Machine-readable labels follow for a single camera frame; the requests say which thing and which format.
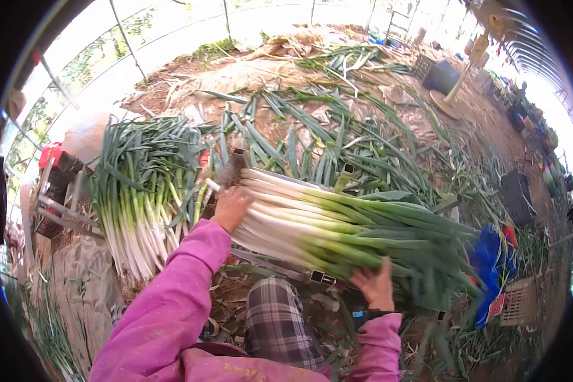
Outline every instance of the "knee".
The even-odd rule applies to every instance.
[[[251,288],[249,294],[253,293],[255,290],[262,291],[262,290],[276,290],[276,289],[284,289],[292,293],[297,293],[297,289],[295,289],[295,286],[293,286],[289,281],[272,276],[270,278],[258,281]]]

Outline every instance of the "blue cloth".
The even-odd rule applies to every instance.
[[[475,314],[476,329],[482,328],[488,321],[490,304],[501,290],[499,276],[505,275],[506,279],[511,279],[516,275],[513,247],[508,245],[505,251],[501,245],[501,235],[494,224],[487,225],[481,230],[480,240],[474,243],[474,250],[469,253],[471,265],[487,287]]]

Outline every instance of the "plaid pants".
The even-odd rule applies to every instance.
[[[283,364],[317,371],[323,366],[318,342],[306,331],[297,289],[277,278],[257,282],[249,292],[244,350]]]

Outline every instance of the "person's left hand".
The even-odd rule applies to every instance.
[[[253,197],[245,194],[238,187],[231,187],[219,196],[219,201],[210,219],[231,234],[244,219],[246,209],[254,201]]]

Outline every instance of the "red object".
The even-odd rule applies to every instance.
[[[471,282],[474,283],[474,286],[477,286],[477,287],[480,286],[480,284],[478,284],[478,282],[477,282],[472,276],[469,276],[469,275],[467,274],[466,277],[468,277],[469,280],[471,280]]]
[[[209,149],[202,151],[202,154],[200,155],[200,166],[206,167],[206,164],[208,164],[209,157],[210,157]]]
[[[501,314],[503,307],[505,306],[505,294],[500,294],[490,303],[490,308],[488,310],[488,317],[494,317]]]
[[[53,167],[56,167],[57,163],[59,162],[59,158],[61,158],[61,153],[61,142],[47,144],[43,147],[43,151],[40,154],[38,168],[44,169],[47,166],[49,159],[52,157],[55,158],[55,161],[53,161]]]
[[[518,248],[518,241],[516,240],[516,234],[514,233],[513,228],[511,228],[509,225],[504,226],[503,234],[505,235],[507,241],[509,241],[514,246],[514,248]]]
[[[34,50],[32,52],[32,61],[34,61],[34,66],[38,65],[41,59],[42,55],[38,51]]]

